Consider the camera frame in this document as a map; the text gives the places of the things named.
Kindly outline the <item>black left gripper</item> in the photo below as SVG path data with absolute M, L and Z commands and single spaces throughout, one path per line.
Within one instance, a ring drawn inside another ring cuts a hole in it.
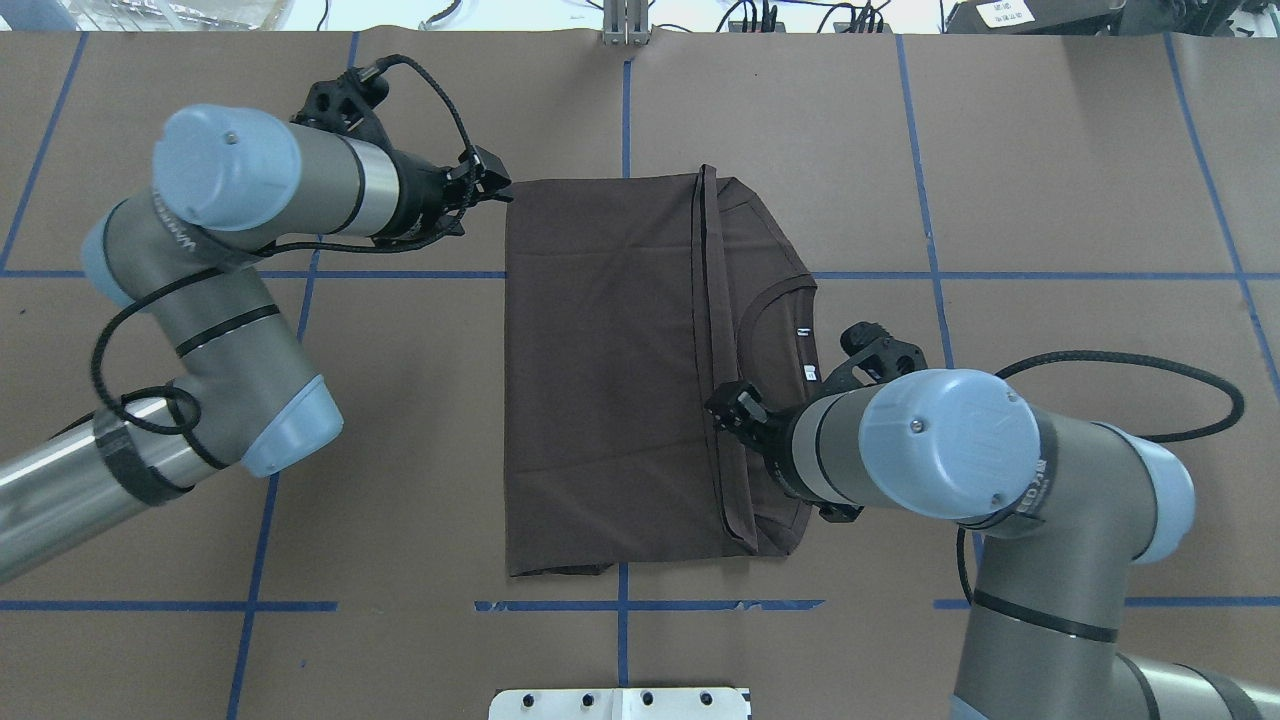
M 481 202 L 513 202 L 512 178 L 493 152 L 476 147 L 462 151 L 453 167 L 438 167 L 394 150 L 390 159 L 399 177 L 399 195 L 385 225 L 387 246 L 407 246 L 461 236 L 458 215 Z

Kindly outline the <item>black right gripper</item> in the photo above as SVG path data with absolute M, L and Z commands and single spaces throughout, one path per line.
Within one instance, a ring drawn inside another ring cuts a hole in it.
M 801 478 L 794 460 L 795 425 L 801 414 L 814 405 L 817 400 L 812 398 L 805 404 L 771 410 L 751 382 L 731 380 L 716 387 L 704 409 L 719 429 L 760 455 L 765 474 L 786 496 L 818 509 L 819 516 L 828 523 L 854 523 L 864 507 L 844 496 L 831 500 L 819 495 L 814 482 Z

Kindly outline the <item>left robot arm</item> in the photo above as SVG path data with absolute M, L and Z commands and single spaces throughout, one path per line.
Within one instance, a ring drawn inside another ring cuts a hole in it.
M 225 468 L 265 478 L 333 442 L 343 416 L 256 265 L 422 249 L 509 201 L 511 182 L 471 140 L 452 167 L 397 150 L 366 102 L 333 91 L 289 120 L 177 111 L 150 186 L 84 238 L 84 274 L 119 307 L 90 357 L 99 405 L 3 465 L 3 579 Z

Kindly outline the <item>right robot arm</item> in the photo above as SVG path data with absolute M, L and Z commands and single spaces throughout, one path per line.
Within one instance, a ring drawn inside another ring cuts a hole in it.
M 769 410 L 749 382 L 707 400 L 783 492 L 901 509 L 982 534 L 952 719 L 1275 719 L 1277 691 L 1117 647 L 1130 570 L 1196 519 L 1167 448 L 1034 407 L 1006 380 L 923 369 Z

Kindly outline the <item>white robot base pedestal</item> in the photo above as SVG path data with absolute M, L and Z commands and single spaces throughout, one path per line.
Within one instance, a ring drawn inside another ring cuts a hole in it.
M 750 692 L 732 687 L 508 689 L 489 719 L 751 719 Z

